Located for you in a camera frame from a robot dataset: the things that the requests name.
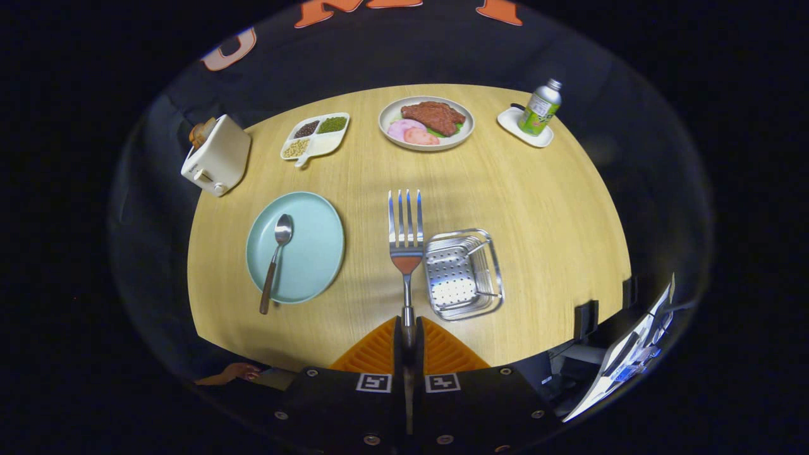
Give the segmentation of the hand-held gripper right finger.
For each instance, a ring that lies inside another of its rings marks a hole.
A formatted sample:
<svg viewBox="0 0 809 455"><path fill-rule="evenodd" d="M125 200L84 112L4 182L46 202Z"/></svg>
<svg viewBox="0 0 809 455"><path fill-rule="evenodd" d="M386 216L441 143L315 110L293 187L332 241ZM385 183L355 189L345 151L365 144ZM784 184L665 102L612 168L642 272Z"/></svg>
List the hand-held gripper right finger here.
<svg viewBox="0 0 809 455"><path fill-rule="evenodd" d="M514 365L429 368L442 331L425 317L405 331L405 453L524 454L563 429Z"/></svg>

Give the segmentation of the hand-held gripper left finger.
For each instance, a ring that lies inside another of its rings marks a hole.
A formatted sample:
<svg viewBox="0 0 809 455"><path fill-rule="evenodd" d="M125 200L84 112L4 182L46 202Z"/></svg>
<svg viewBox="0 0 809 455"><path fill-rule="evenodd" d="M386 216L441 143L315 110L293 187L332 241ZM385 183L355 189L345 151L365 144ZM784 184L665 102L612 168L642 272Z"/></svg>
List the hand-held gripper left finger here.
<svg viewBox="0 0 809 455"><path fill-rule="evenodd" d="M336 368L306 366L265 427L298 454L399 454L405 437L401 317L356 343Z"/></svg>

